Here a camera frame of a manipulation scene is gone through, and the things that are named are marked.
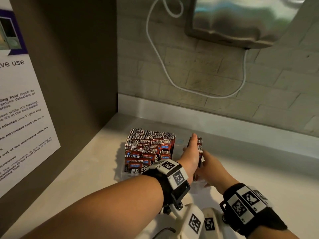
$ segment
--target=wall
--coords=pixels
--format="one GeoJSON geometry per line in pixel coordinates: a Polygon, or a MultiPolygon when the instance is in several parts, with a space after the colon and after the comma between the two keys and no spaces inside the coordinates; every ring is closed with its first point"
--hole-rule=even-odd
{"type": "MultiPolygon", "coordinates": [[[[319,136],[319,0],[304,3],[273,47],[249,51],[247,83],[227,99],[207,99],[169,83],[146,38],[152,2],[117,0],[119,93],[319,136]]],[[[176,1],[170,2],[179,13],[176,1]]],[[[170,17],[160,1],[149,24],[172,80],[206,94],[236,90],[243,50],[187,37],[185,19],[186,13],[170,17]]]]}
{"type": "Polygon", "coordinates": [[[117,110],[115,0],[10,1],[61,148],[0,199],[0,236],[117,110]]]}

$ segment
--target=power cord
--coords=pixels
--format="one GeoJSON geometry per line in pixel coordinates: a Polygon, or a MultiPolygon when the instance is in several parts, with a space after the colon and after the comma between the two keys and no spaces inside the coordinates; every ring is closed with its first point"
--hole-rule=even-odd
{"type": "Polygon", "coordinates": [[[166,227],[162,230],[160,230],[152,239],[155,239],[159,236],[159,234],[161,234],[162,232],[166,231],[166,230],[169,230],[169,231],[172,231],[173,233],[176,233],[176,230],[172,227],[166,227]]]}
{"type": "MultiPolygon", "coordinates": [[[[246,57],[247,57],[248,49],[245,50],[245,54],[244,54],[244,57],[243,57],[243,64],[242,64],[243,80],[242,80],[242,82],[241,82],[241,85],[239,86],[239,88],[238,88],[237,90],[235,90],[233,93],[231,93],[231,94],[229,94],[229,95],[227,95],[227,96],[210,96],[210,95],[206,95],[206,94],[203,94],[203,93],[201,93],[201,92],[197,92],[197,91],[194,91],[194,90],[189,90],[189,89],[185,89],[185,88],[179,87],[178,85],[176,85],[176,84],[172,81],[172,79],[171,79],[171,77],[169,76],[169,74],[168,74],[168,72],[167,72],[167,70],[166,70],[166,68],[165,68],[165,65],[164,65],[164,63],[163,63],[163,61],[162,61],[162,59],[161,59],[161,57],[160,57],[160,54],[158,53],[158,51],[157,51],[157,49],[156,49],[156,47],[155,47],[155,45],[154,45],[152,39],[150,38],[149,33],[148,33],[148,23],[149,23],[149,20],[150,20],[150,16],[151,16],[152,11],[153,11],[153,9],[154,9],[154,7],[155,7],[155,5],[156,5],[156,3],[157,3],[158,1],[159,1],[159,0],[155,0],[155,1],[153,2],[152,6],[151,6],[151,8],[150,8],[150,11],[149,11],[149,13],[148,13],[148,16],[147,16],[147,19],[146,19],[146,35],[147,35],[147,38],[148,38],[148,40],[150,41],[150,43],[151,43],[151,45],[152,45],[154,51],[155,51],[156,54],[157,54],[157,57],[159,58],[159,60],[160,60],[160,62],[161,62],[161,64],[162,64],[162,67],[163,67],[163,69],[164,69],[164,72],[165,72],[165,74],[166,74],[168,80],[170,81],[170,83],[171,83],[174,87],[176,87],[176,88],[178,88],[178,89],[180,89],[180,90],[183,90],[183,91],[186,91],[186,92],[190,92],[190,93],[194,93],[194,94],[197,94],[197,95],[200,95],[200,96],[205,96],[205,97],[208,97],[208,98],[215,98],[215,99],[228,98],[228,97],[231,97],[231,96],[235,95],[237,92],[239,92],[239,91],[241,90],[241,88],[244,86],[245,81],[246,81],[246,57]]],[[[165,7],[167,13],[168,13],[170,16],[174,17],[174,18],[179,18],[179,17],[181,17],[181,16],[183,15],[183,12],[184,12],[184,5],[183,5],[183,3],[181,2],[181,0],[178,0],[178,1],[179,1],[180,6],[181,6],[181,12],[180,12],[179,14],[174,14],[174,13],[172,13],[172,12],[170,11],[170,9],[168,8],[167,3],[166,3],[166,0],[163,0],[163,4],[164,4],[164,7],[165,7]]]]}

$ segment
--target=forearm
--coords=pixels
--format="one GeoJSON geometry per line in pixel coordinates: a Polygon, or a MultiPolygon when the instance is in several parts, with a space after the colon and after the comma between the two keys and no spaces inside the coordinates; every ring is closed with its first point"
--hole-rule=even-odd
{"type": "Polygon", "coordinates": [[[299,239],[291,231],[278,231],[264,226],[256,228],[248,239],[299,239]]]}
{"type": "Polygon", "coordinates": [[[84,197],[23,238],[134,238],[162,205],[161,185],[142,175],[84,197]]]}

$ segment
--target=dark brown wall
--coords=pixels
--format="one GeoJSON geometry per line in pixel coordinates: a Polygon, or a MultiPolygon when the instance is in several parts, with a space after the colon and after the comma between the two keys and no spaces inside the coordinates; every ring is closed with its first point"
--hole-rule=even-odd
{"type": "Polygon", "coordinates": [[[0,236],[117,110],[116,0],[11,0],[61,148],[0,198],[0,236]]]}

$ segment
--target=beige brick wall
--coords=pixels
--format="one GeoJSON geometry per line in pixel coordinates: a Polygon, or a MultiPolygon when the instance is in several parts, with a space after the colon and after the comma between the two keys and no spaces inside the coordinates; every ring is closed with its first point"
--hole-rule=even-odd
{"type": "MultiPolygon", "coordinates": [[[[179,12],[175,1],[168,1],[179,12]]],[[[117,0],[119,93],[319,136],[319,0],[304,3],[273,47],[249,51],[247,83],[227,99],[207,99],[170,84],[146,38],[152,2],[117,0]]],[[[160,1],[149,24],[172,80],[212,95],[236,90],[243,49],[186,36],[185,19],[186,12],[179,19],[170,17],[160,1]]]]}

